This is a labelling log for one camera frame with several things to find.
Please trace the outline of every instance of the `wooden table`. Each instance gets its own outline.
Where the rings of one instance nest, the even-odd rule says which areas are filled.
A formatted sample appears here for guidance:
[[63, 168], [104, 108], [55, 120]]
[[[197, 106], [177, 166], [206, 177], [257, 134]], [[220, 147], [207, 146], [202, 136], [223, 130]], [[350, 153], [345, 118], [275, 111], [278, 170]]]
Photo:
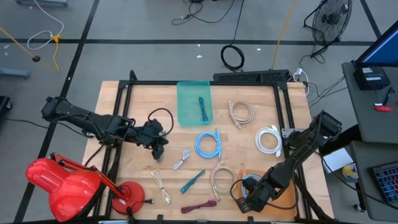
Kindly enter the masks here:
[[[292, 106], [293, 117], [296, 128], [307, 128], [311, 122], [307, 98], [302, 83], [288, 83], [289, 96]], [[118, 82], [103, 82], [98, 97], [95, 113], [112, 114]], [[233, 199], [229, 195], [222, 195], [221, 201], [216, 207], [201, 208], [188, 214], [181, 214], [180, 208], [184, 206], [204, 203], [214, 197], [210, 184], [210, 175], [213, 168], [219, 163], [217, 157], [203, 159], [195, 153], [194, 143], [197, 136], [205, 131], [215, 131], [218, 128], [223, 143], [222, 160], [227, 166], [232, 167], [236, 173], [240, 169], [256, 169], [265, 172], [271, 166], [283, 161], [283, 154], [280, 158], [275, 155], [267, 155], [258, 151], [254, 137], [256, 132], [263, 127], [278, 125], [278, 116], [275, 105], [274, 91], [271, 86], [211, 86], [214, 122], [209, 126], [183, 128], [177, 123], [177, 91], [175, 85], [134, 85], [132, 88], [131, 105], [128, 113], [129, 118], [137, 121], [141, 126], [147, 120], [148, 114], [156, 108], [168, 108], [175, 120], [173, 131], [167, 136], [170, 141], [165, 146], [164, 158], [161, 163], [153, 160], [151, 151], [135, 144], [123, 143], [120, 166], [118, 171], [117, 184], [125, 181], [140, 183], [146, 194], [146, 198], [153, 198], [156, 203], [145, 204], [134, 216], [136, 219], [154, 220], [158, 214], [164, 216], [164, 220], [223, 220], [223, 221], [247, 221], [248, 216], [253, 216], [255, 221], [292, 221], [295, 210], [289, 215], [280, 213], [280, 210], [272, 210], [266, 206], [263, 210], [266, 215], [256, 212], [242, 214]], [[228, 101], [235, 99], [250, 101], [255, 107], [255, 117], [249, 124], [244, 124], [242, 129], [237, 129], [229, 116]], [[281, 101], [284, 102], [283, 93], [280, 91]], [[119, 114], [123, 110], [123, 100]], [[285, 125], [288, 127], [285, 105], [282, 103]], [[237, 116], [244, 116], [247, 109], [244, 106], [237, 106], [234, 110]], [[164, 111], [158, 111], [152, 116], [158, 119], [165, 130], [170, 128], [170, 116]], [[276, 140], [273, 136], [264, 135], [262, 143], [265, 147], [275, 146]], [[204, 151], [213, 151], [215, 142], [212, 138], [204, 138], [201, 148]], [[99, 147], [96, 139], [89, 139], [83, 163]], [[172, 170], [172, 166], [182, 158], [185, 147], [190, 150], [191, 157], [187, 159], [179, 170]], [[101, 167], [104, 151], [100, 152], [90, 165]], [[169, 193], [172, 203], [165, 205], [159, 187], [154, 182], [150, 171], [159, 168], [162, 171], [162, 180], [166, 191]], [[185, 193], [181, 194], [180, 189], [199, 171], [206, 169], [195, 185]], [[318, 155], [313, 154], [303, 164], [307, 189], [312, 194], [319, 206], [325, 213], [333, 217], [328, 189], [323, 174], [323, 168]], [[221, 189], [228, 189], [231, 185], [231, 175], [220, 171], [216, 174], [216, 182]], [[100, 215], [104, 214], [104, 208], [108, 190], [103, 194]], [[298, 203], [300, 214], [303, 217], [302, 200]], [[114, 210], [111, 212], [113, 219], [125, 219]]]

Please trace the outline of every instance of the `white power cord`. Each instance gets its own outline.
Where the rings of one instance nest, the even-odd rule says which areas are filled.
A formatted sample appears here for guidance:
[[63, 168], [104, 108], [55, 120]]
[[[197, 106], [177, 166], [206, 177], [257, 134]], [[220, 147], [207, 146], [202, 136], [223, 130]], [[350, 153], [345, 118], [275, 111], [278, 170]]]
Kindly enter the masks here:
[[[234, 107], [236, 105], [244, 105], [245, 107], [248, 108], [249, 110], [249, 115], [245, 118], [238, 118], [234, 114]], [[254, 118], [254, 107], [253, 105], [248, 102], [247, 100], [234, 100], [234, 101], [229, 101], [229, 115], [231, 116], [231, 119], [234, 121], [235, 126], [239, 129], [241, 129], [241, 124], [247, 124]]]
[[163, 196], [163, 202], [168, 205], [171, 202], [171, 198], [169, 194], [164, 190], [163, 183], [162, 183], [162, 172], [160, 169], [155, 169], [150, 172], [150, 174], [153, 176], [156, 184], [160, 187], [162, 191], [162, 196]]
[[[267, 149], [264, 146], [262, 146], [261, 136], [263, 134], [271, 134], [271, 135], [275, 136], [276, 140], [278, 141], [278, 145], [275, 147], [275, 149]], [[276, 157], [278, 158], [280, 156], [280, 152], [282, 150], [282, 138], [280, 137], [278, 129], [274, 125], [272, 125], [271, 128], [260, 129], [256, 134], [256, 146], [262, 153], [265, 153], [265, 154], [276, 153]]]
[[[59, 23], [61, 24], [61, 30], [60, 30], [60, 32], [57, 34], [57, 35], [60, 35], [61, 32], [63, 31], [63, 27], [64, 27], [63, 23], [62, 23], [61, 21], [59, 21], [57, 18], [51, 16], [51, 15], [50, 15], [49, 13], [47, 13], [46, 11], [44, 11], [44, 10], [40, 7], [40, 5], [37, 3], [36, 0], [33, 0], [33, 1], [36, 3], [37, 7], [39, 7], [39, 9], [40, 9], [42, 12], [44, 12], [44, 14], [48, 15], [49, 17], [51, 17], [52, 19], [54, 19], [55, 21], [57, 21], [57, 22], [59, 22]], [[46, 43], [44, 43], [43, 45], [41, 45], [40, 47], [37, 47], [37, 48], [32, 48], [32, 47], [30, 47], [29, 43], [32, 41], [33, 38], [37, 37], [37, 36], [40, 35], [40, 34], [46, 33], [46, 32], [48, 32], [48, 33], [50, 34], [50, 39], [49, 39], [49, 41], [47, 41]], [[53, 34], [52, 34], [51, 31], [49, 31], [49, 30], [40, 31], [40, 32], [38, 32], [37, 34], [33, 35], [31, 38], [29, 38], [29, 40], [27, 40], [27, 48], [30, 49], [30, 50], [39, 50], [39, 49], [41, 49], [42, 47], [46, 46], [48, 43], [51, 42], [51, 40], [52, 40], [51, 37], [53, 37]]]
[[235, 171], [232, 170], [232, 168], [230, 168], [229, 166], [224, 166], [224, 161], [221, 161], [217, 164], [217, 166], [214, 168], [213, 172], [211, 173], [211, 177], [210, 177], [210, 181], [211, 181], [211, 186], [213, 188], [213, 192], [214, 192], [214, 196], [216, 197], [217, 200], [220, 200], [220, 197], [218, 196], [219, 194], [229, 194], [229, 189], [226, 190], [220, 190], [217, 185], [216, 182], [214, 180], [215, 178], [215, 174], [220, 171], [220, 170], [227, 170], [230, 171], [232, 173], [233, 176], [233, 183], [236, 182], [236, 179], [238, 179], [238, 176], [235, 174]]
[[180, 166], [185, 162], [186, 159], [188, 159], [191, 155], [189, 154], [188, 148], [184, 149], [184, 152], [182, 154], [182, 159], [176, 164], [174, 164], [173, 169], [178, 169]]
[[[309, 82], [308, 76], [307, 76], [307, 74], [303, 71], [302, 68], [298, 68], [298, 69], [296, 70], [296, 72], [293, 74], [293, 80], [294, 80], [294, 82], [299, 82], [301, 74], [304, 74], [304, 76], [305, 76], [305, 81], [308, 83], [308, 82]], [[306, 90], [306, 92], [305, 92], [305, 95], [308, 96], [309, 93], [310, 93], [310, 89], [309, 89], [309, 87], [307, 87], [307, 90]]]

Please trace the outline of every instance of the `black keyboard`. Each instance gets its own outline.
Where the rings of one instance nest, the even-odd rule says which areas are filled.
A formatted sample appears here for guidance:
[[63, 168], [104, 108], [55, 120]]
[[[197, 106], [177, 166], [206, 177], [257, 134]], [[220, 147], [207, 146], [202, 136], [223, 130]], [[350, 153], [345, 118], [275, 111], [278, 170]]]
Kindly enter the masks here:
[[218, 82], [286, 82], [289, 70], [268, 70], [258, 72], [216, 73], [213, 80]]
[[369, 171], [383, 200], [398, 202], [398, 161], [371, 167]]

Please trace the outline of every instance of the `translucent teal bin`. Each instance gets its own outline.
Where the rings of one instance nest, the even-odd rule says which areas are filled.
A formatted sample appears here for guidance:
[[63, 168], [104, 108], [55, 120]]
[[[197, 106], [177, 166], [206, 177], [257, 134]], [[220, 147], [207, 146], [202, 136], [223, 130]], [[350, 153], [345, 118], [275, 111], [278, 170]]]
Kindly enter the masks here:
[[[200, 97], [203, 98], [208, 121], [203, 120]], [[201, 126], [213, 122], [209, 81], [177, 83], [177, 117], [181, 126]]]

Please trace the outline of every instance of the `dark red wire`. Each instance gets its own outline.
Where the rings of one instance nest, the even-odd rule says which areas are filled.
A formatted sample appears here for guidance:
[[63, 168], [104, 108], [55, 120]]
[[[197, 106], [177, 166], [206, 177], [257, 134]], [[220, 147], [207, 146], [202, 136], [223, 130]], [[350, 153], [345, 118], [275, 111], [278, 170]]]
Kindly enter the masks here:
[[194, 205], [194, 206], [188, 206], [188, 207], [182, 207], [181, 208], [181, 213], [185, 214], [188, 212], [191, 212], [194, 209], [197, 208], [202, 208], [202, 207], [214, 207], [217, 205], [217, 202], [214, 199], [210, 199], [209, 201], [207, 201], [206, 203], [200, 204], [200, 205]]

